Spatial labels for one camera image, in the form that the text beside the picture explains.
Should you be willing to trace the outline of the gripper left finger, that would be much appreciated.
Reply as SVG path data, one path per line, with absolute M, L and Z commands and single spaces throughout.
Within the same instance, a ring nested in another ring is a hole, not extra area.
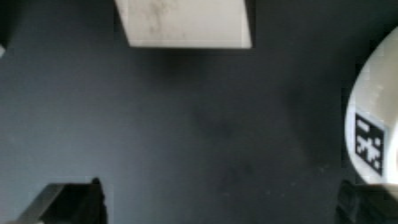
M 100 179 L 88 183 L 49 184 L 15 224 L 107 224 Z

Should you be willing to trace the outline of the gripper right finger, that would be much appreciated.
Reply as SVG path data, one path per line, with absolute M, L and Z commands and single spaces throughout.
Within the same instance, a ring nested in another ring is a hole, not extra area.
M 398 184 L 342 181 L 336 224 L 398 224 Z

